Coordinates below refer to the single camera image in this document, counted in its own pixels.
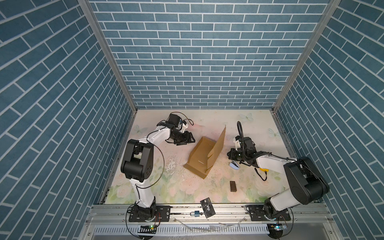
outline metal rail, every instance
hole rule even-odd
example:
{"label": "metal rail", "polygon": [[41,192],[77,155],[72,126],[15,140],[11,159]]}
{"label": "metal rail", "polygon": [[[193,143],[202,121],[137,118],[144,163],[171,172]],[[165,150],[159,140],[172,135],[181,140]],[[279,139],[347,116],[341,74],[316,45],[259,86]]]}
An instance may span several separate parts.
{"label": "metal rail", "polygon": [[[202,211],[200,204],[166,204],[171,206],[170,220],[169,222],[162,222],[161,224],[174,225],[178,224],[178,221],[184,224],[235,224],[241,220],[241,224],[276,223],[276,221],[252,222],[249,213],[244,209],[244,206],[248,204],[249,203],[213,204],[216,215],[210,218],[205,218],[204,215],[199,217],[189,215],[190,212],[193,211]],[[91,239],[95,228],[100,226],[111,225],[119,227],[125,225],[125,215],[128,207],[128,204],[93,205],[79,239]],[[327,229],[333,229],[332,226],[334,222],[325,203],[298,205],[293,207],[292,211],[292,220],[295,223],[323,223],[326,224]],[[136,222],[127,222],[127,224],[128,226],[137,225]]]}

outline cardboard box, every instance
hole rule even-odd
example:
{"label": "cardboard box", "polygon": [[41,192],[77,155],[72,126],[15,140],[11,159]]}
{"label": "cardboard box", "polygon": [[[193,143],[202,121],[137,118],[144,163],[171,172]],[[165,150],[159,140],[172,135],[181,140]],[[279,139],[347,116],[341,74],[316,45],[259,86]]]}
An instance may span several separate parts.
{"label": "cardboard box", "polygon": [[224,127],[217,142],[202,137],[189,154],[188,162],[184,167],[204,179],[223,150],[225,130],[226,127]]}

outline robotic arm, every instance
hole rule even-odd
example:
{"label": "robotic arm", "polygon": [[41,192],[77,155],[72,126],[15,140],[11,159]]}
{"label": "robotic arm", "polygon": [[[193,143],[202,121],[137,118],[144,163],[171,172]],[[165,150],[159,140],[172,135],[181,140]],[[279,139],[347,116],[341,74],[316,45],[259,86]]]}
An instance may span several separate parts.
{"label": "robotic arm", "polygon": [[243,164],[247,162],[245,165],[262,170],[279,172],[288,180],[288,189],[265,200],[263,210],[267,218],[277,218],[287,208],[308,204],[329,192],[329,185],[311,159],[282,158],[272,155],[271,152],[256,151],[252,140],[243,136],[240,122],[237,122],[237,127],[239,136],[234,139],[236,149],[232,148],[228,152],[228,158]]}
{"label": "robotic arm", "polygon": [[138,214],[141,219],[152,220],[156,211],[156,199],[148,180],[153,168],[153,151],[162,141],[173,139],[177,146],[195,142],[192,133],[186,131],[187,122],[178,115],[170,114],[166,121],[157,124],[156,129],[139,140],[130,139],[122,153],[120,170],[135,191]]}

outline black cable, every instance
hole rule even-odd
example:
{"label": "black cable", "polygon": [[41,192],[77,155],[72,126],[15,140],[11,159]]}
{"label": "black cable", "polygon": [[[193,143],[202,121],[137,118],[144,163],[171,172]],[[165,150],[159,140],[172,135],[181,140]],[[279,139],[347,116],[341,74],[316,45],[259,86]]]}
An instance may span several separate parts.
{"label": "black cable", "polygon": [[163,156],[163,171],[161,172],[160,177],[156,180],[156,182],[154,182],[153,184],[151,184],[151,185],[148,186],[148,187],[139,187],[139,186],[137,186],[137,185],[135,184],[135,185],[136,185],[136,188],[137,188],[137,187],[140,188],[140,189],[147,189],[147,188],[150,188],[150,187],[152,187],[153,185],[155,185],[155,184],[160,180],[160,178],[163,176],[164,169],[165,169],[165,166],[166,166],[166,160],[165,160],[164,155],[163,155],[163,152],[160,150],[160,148],[157,147],[157,149],[160,151],[161,156]]}
{"label": "black cable", "polygon": [[183,121],[188,120],[189,122],[192,121],[192,119],[186,118]]}
{"label": "black cable", "polygon": [[266,171],[264,171],[264,172],[265,172],[265,179],[263,179],[263,178],[260,176],[260,174],[259,174],[259,172],[257,171],[256,168],[255,168],[255,171],[256,171],[257,175],[259,175],[259,177],[265,182],[265,181],[266,181],[266,178],[267,178]]}
{"label": "black cable", "polygon": [[189,123],[193,126],[195,123],[192,121],[192,120],[190,120],[184,113],[181,113],[182,115],[184,115],[184,117],[186,118],[186,120],[188,120],[189,121]]}
{"label": "black cable", "polygon": [[242,150],[242,160],[244,161],[245,158],[246,158],[246,156],[245,156],[245,149],[244,149],[245,143],[244,143],[243,128],[241,126],[241,122],[240,121],[237,121],[237,131],[239,132],[239,136],[240,136],[241,142],[242,142],[242,147],[241,147],[241,150]]}
{"label": "black cable", "polygon": [[129,230],[129,228],[128,228],[128,224],[127,224],[127,214],[128,214],[128,211],[129,211],[129,208],[131,207],[131,206],[129,206],[128,208],[127,208],[127,212],[125,213],[125,226],[127,227],[127,230],[128,230],[128,232],[132,235],[132,236],[134,236],[135,238],[138,238],[138,239],[141,239],[140,237],[139,237],[139,235],[133,235],[133,233]]}
{"label": "black cable", "polygon": [[[292,161],[295,161],[295,162],[297,162],[297,160],[296,159],[292,159],[292,158],[283,158],[283,157],[279,157],[279,156],[276,156],[276,155],[273,155],[273,154],[270,154],[270,155],[272,155],[272,156],[275,156],[275,157],[278,157],[278,158],[281,158],[281,159],[284,159],[284,160],[292,160]],[[303,167],[305,167],[306,169],[308,169],[314,176],[315,176],[315,178],[317,178],[320,182],[322,182],[324,185],[326,185],[326,183],[323,181],[323,179],[321,179],[321,178],[319,178],[311,169],[309,169],[307,166],[305,166],[304,164],[301,164],[301,166],[303,166]],[[321,185],[321,191],[322,191],[322,195],[326,192],[326,189],[324,189],[325,188],[325,186],[324,185]]]}
{"label": "black cable", "polygon": [[293,216],[292,208],[290,208],[290,210],[291,210],[291,213],[292,213],[292,227],[291,227],[291,230],[289,230],[289,232],[288,232],[287,234],[285,234],[285,235],[283,235],[283,236],[281,236],[281,237],[285,237],[285,236],[287,236],[288,234],[291,233],[291,231],[292,231],[292,229],[293,229],[293,223],[295,222],[295,217]]}
{"label": "black cable", "polygon": [[162,121],[166,122],[165,120],[161,120],[158,124],[156,124],[156,126],[158,126]]}

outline blue brick wall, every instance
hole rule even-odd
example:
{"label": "blue brick wall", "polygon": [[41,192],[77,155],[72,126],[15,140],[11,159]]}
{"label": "blue brick wall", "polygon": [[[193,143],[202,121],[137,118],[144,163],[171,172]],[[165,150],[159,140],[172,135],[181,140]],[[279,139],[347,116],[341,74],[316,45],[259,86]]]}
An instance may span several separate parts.
{"label": "blue brick wall", "polygon": [[91,5],[136,105],[179,109],[270,109],[328,3],[108,1]]}
{"label": "blue brick wall", "polygon": [[131,110],[76,0],[0,1],[0,239],[73,239]]}
{"label": "blue brick wall", "polygon": [[342,0],[278,109],[345,239],[383,239],[384,1]]}

